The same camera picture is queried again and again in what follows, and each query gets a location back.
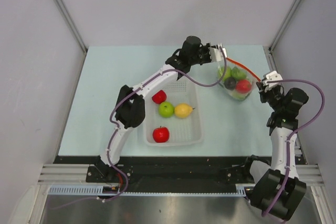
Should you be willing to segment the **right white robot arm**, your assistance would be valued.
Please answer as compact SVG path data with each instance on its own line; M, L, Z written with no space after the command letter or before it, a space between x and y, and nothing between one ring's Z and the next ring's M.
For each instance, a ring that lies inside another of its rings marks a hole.
M243 179L255 186L248 196L252 206L263 215L288 221L303 199L307 185L299 180L295 164L299 110L309 97L299 88L284 92L282 85L257 83L262 103L273 109L267 121L272 143L272 157L267 164L253 157L251 164L242 169Z

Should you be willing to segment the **dark purple fruit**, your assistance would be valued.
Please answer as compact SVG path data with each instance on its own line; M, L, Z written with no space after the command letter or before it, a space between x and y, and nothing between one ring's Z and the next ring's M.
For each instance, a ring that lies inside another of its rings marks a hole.
M236 84L237 84L237 81L235 78L233 77L228 77L227 79L225 79L224 81L224 87L227 89L227 90L234 90L236 88Z

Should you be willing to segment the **cabbage head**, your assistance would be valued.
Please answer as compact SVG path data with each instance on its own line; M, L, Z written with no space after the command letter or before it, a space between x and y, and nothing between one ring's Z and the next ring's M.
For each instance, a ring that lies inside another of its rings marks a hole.
M239 93L237 90L228 90L228 95L237 101L246 100L250 96L250 94L251 91L247 93Z

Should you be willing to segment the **green guava fruit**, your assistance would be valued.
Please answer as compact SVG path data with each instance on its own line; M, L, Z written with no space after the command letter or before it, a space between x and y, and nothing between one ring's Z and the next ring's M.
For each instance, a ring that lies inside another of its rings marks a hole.
M244 80L247 78L247 73L244 69L233 67L231 69L231 76L235 78L237 81Z

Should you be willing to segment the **clear orange zip bag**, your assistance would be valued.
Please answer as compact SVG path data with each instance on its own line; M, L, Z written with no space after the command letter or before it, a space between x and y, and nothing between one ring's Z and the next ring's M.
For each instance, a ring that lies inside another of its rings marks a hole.
M226 59L226 72L219 85L233 99L246 100L260 78L242 63Z

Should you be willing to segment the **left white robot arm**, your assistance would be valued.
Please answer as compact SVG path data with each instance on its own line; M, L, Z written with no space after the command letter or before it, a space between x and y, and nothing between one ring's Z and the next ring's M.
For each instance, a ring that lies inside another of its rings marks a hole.
M105 182L115 178L117 168L115 164L120 160L123 146L129 134L142 124L145 119L145 104L165 85L188 76L194 65L222 61L225 56L220 52L221 46L203 45L196 36L188 36L182 47L175 50L167 58L165 64L153 75L143 82L129 87L124 85L119 91L115 108L110 115L110 122L115 125L114 131L103 154L95 163L98 176Z

